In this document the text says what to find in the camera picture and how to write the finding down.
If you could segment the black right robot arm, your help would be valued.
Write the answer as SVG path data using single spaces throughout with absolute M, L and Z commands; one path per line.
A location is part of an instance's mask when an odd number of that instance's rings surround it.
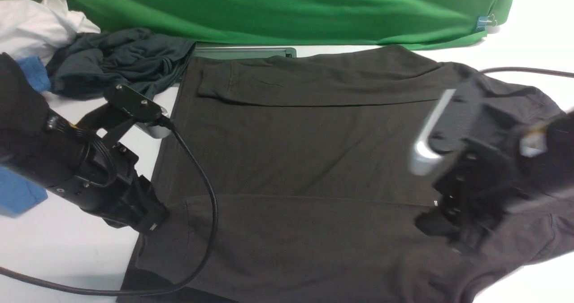
M 415 226 L 461 252 L 479 250 L 510 217 L 573 197 L 572 113 L 535 125 L 496 112 L 441 118 L 427 143 L 439 158 L 458 156 L 433 184 L 441 199 Z

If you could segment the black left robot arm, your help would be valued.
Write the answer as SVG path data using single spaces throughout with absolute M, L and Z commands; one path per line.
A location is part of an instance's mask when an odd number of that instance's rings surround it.
M 158 125 L 162 107 L 127 85 L 71 124 L 27 82 L 20 66 L 1 54 L 1 164 L 59 195 L 111 227 L 156 230 L 168 216 L 152 183 L 135 170 L 138 156 L 120 139 L 140 125 Z

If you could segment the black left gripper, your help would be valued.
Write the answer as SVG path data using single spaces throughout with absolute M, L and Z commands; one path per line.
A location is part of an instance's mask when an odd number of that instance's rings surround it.
M 138 156 L 120 142 L 135 124 L 132 115 L 111 105 L 98 107 L 76 124 L 50 111 L 47 131 L 81 146 L 70 178 L 51 190 L 113 228 L 131 227 L 148 235 L 169 213 L 152 183 L 137 173 Z

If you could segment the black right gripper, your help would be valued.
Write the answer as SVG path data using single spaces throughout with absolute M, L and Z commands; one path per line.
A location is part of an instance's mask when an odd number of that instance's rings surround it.
M 470 254 L 508 215 L 524 211 L 530 197 L 520 188 L 512 156 L 477 139 L 465 139 L 463 145 L 455 164 L 433 184 L 441 194 L 437 206 L 420 214 L 415 226 Z

